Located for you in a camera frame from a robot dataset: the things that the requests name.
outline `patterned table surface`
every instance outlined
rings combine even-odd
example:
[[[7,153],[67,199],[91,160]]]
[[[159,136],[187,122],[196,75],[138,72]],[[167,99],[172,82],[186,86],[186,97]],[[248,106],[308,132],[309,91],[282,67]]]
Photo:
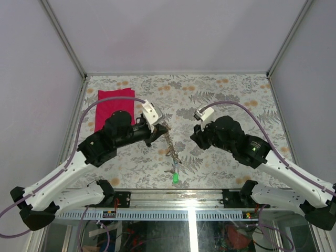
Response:
[[[161,108],[172,128],[170,135],[182,160],[180,181],[173,183],[172,158],[164,137],[147,148],[144,142],[118,149],[118,155],[101,167],[81,177],[72,188],[86,186],[93,180],[109,180],[115,188],[240,188],[248,179],[273,187],[286,187],[274,177],[239,164],[230,153],[211,147],[203,151],[190,139],[197,121],[194,111],[201,104],[231,100],[245,105],[265,127],[278,150],[291,159],[286,137],[265,75],[157,75],[91,76],[82,111],[97,101],[98,90],[132,88],[135,96],[148,99]],[[255,122],[241,108],[217,106],[216,118],[229,115],[239,121],[247,134],[262,137]],[[138,117],[141,105],[134,104]],[[80,142],[95,128],[93,108],[86,115]]]

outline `red cloth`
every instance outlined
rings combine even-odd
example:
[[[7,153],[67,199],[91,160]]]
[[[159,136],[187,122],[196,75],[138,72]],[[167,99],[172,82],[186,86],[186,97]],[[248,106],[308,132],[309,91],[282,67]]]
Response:
[[[98,100],[107,98],[107,97],[116,97],[116,96],[129,96],[135,97],[135,91],[131,88],[120,89],[116,91],[102,91],[98,90]],[[101,130],[105,124],[107,118],[117,110],[127,111],[132,117],[132,124],[135,124],[134,119],[134,100],[112,100],[101,102],[97,105],[96,108],[96,123],[94,126],[94,131]]]

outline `purple cable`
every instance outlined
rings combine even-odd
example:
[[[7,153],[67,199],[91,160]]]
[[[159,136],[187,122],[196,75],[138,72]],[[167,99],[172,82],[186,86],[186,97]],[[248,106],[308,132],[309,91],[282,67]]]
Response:
[[[278,157],[278,159],[284,163],[284,165],[290,169],[292,172],[294,172],[296,175],[298,175],[300,178],[306,180],[307,182],[309,182],[310,184],[313,184],[314,186],[318,187],[319,189],[322,189],[323,191],[331,194],[332,196],[336,197],[336,193],[329,190],[329,189],[324,189],[324,186],[320,185],[319,183],[311,180],[310,178],[304,176],[303,174],[301,174],[300,172],[298,172],[297,170],[295,170],[293,167],[291,167],[289,165],[289,163],[280,155],[280,153],[278,152],[278,150],[275,148],[275,146],[273,145],[273,143],[271,142],[270,138],[268,137],[266,131],[263,129],[263,126],[261,126],[260,122],[257,120],[257,118],[255,118],[255,116],[247,109],[245,108],[243,105],[239,104],[238,102],[235,101],[215,101],[211,104],[208,104],[207,106],[205,106],[203,109],[201,109],[200,112],[203,112],[204,110],[206,110],[207,108],[210,108],[212,106],[215,105],[219,105],[219,104],[233,104],[236,105],[242,109],[244,109],[246,111],[246,113],[248,113],[252,119],[256,122],[256,124],[258,125],[258,127],[260,128],[261,132],[263,133],[264,137],[266,138],[268,144],[271,146],[272,150],[274,151],[275,155]]]
[[[264,235],[264,237],[266,238],[266,240],[268,240],[268,242],[270,242],[270,243],[271,243],[273,246],[275,246],[277,249],[283,250],[283,251],[285,251],[285,252],[292,252],[292,251],[295,249],[294,243],[293,243],[293,241],[288,237],[288,235],[287,235],[285,232],[283,232],[283,231],[281,231],[281,230],[279,230],[279,229],[277,229],[277,228],[275,228],[275,227],[272,227],[272,226],[269,226],[269,225],[266,225],[266,224],[261,223],[261,213],[263,212],[263,210],[264,210],[264,208],[265,208],[266,206],[267,206],[267,205],[263,205],[262,208],[260,209],[260,212],[259,212],[259,227],[260,227],[260,229],[261,229],[261,232],[263,233],[263,235]],[[275,231],[278,231],[281,235],[283,235],[283,237],[285,237],[285,238],[289,241],[290,246],[291,246],[291,249],[281,248],[281,247],[279,247],[276,243],[274,243],[274,242],[271,240],[271,238],[270,238],[269,236],[266,235],[265,229],[263,229],[264,227],[265,227],[265,228],[269,228],[269,229],[273,229],[273,230],[275,230]]]
[[[86,116],[86,114],[89,112],[90,109],[92,109],[94,106],[96,106],[97,104],[101,103],[101,102],[105,102],[105,101],[111,101],[111,100],[134,100],[134,101],[138,101],[141,103],[145,103],[144,100],[139,99],[139,98],[135,98],[135,97],[127,97],[127,96],[116,96],[116,97],[107,97],[104,99],[101,99],[99,101],[94,102],[93,104],[91,104],[86,110],[84,110],[82,116],[79,119],[78,122],[78,128],[77,128],[77,132],[76,132],[76,138],[75,138],[75,143],[73,145],[72,151],[71,151],[71,155],[68,159],[68,161],[66,162],[66,164],[64,165],[64,169],[60,170],[58,173],[56,173],[53,177],[51,177],[50,179],[48,179],[46,182],[44,182],[42,185],[40,185],[39,187],[37,187],[35,190],[32,191],[33,194],[37,193],[38,191],[40,191],[42,188],[44,188],[46,185],[48,185],[50,182],[54,181],[56,178],[58,178],[70,165],[72,159],[74,158],[75,154],[76,154],[76,149],[77,149],[77,144],[78,144],[78,139],[79,139],[79,132],[80,132],[80,128],[81,128],[81,124],[84,120],[84,117]],[[25,201],[26,199],[30,198],[32,195],[28,194],[25,197],[23,197],[22,199],[18,200],[17,202],[13,203],[12,205],[10,205],[9,207],[7,207],[5,210],[3,210],[0,213],[0,218],[7,213],[9,210],[11,210],[12,208],[14,208],[15,206],[17,206],[18,204],[20,204],[21,202]],[[30,232],[30,230],[24,231],[20,234],[17,235],[3,235],[0,234],[0,238],[3,239],[12,239],[12,238],[17,238],[23,235],[26,235]]]

